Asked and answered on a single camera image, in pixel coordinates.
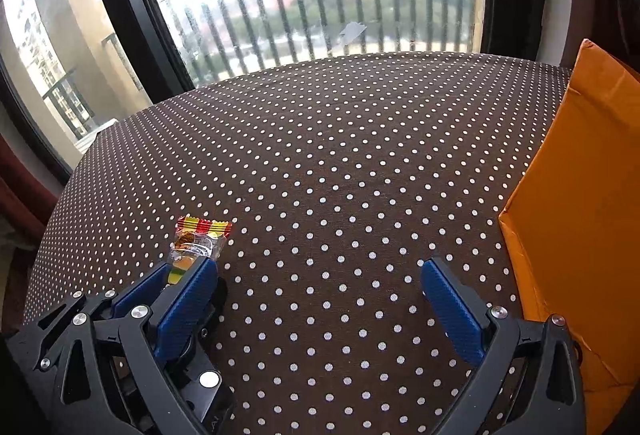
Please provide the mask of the small red yellow candy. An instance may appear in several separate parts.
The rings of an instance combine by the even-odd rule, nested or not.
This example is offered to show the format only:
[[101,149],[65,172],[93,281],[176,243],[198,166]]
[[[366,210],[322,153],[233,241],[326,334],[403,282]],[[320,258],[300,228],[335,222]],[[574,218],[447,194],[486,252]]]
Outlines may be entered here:
[[167,283],[176,285],[199,257],[216,261],[230,237],[231,221],[182,216],[169,249]]

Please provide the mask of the white outdoor air conditioner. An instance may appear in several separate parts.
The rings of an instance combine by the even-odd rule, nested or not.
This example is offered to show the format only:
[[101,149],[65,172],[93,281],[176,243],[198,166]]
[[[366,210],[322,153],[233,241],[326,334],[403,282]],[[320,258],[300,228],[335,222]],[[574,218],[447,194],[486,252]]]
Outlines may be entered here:
[[77,140],[75,142],[75,148],[81,154],[85,154],[88,151],[88,149],[93,145],[93,143],[96,141],[96,138],[98,138],[101,132],[104,132],[105,129],[108,129],[117,123],[118,123],[117,118],[111,118],[110,121],[105,122],[104,124],[100,125],[96,129],[93,129],[91,132],[88,132],[88,134],[82,137],[81,139]]

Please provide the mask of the black balcony railing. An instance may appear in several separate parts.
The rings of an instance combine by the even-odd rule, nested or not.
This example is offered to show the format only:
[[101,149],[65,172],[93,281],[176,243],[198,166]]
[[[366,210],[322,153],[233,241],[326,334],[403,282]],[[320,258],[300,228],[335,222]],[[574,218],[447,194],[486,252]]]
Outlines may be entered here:
[[[319,58],[480,49],[484,0],[155,0],[190,85]],[[47,117],[78,143],[168,94],[103,0],[3,0]]]

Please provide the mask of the dark red curtain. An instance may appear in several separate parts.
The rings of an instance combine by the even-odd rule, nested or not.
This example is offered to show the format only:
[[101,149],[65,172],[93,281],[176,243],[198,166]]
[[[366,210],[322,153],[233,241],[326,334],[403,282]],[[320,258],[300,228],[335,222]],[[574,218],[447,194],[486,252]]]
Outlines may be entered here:
[[39,244],[58,198],[41,184],[0,138],[1,215],[25,240]]

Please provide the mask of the brown polka dot tablecloth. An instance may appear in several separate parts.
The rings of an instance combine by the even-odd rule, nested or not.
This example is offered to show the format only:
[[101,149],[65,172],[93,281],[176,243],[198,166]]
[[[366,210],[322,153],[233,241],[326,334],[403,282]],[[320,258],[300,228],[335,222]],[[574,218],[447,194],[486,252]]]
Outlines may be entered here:
[[40,243],[24,317],[125,288],[182,216],[230,221],[213,359],[230,434],[429,434],[468,379],[419,282],[431,256],[521,311],[498,215],[570,71],[489,54],[281,66],[96,137]]

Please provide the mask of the orange cardboard box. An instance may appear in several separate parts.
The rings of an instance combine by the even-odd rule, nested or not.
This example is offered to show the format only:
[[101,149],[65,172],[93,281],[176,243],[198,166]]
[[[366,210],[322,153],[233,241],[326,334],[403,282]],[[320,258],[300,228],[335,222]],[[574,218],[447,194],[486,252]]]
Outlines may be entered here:
[[582,348],[586,429],[639,382],[639,74],[586,39],[544,142],[499,215],[524,317]]

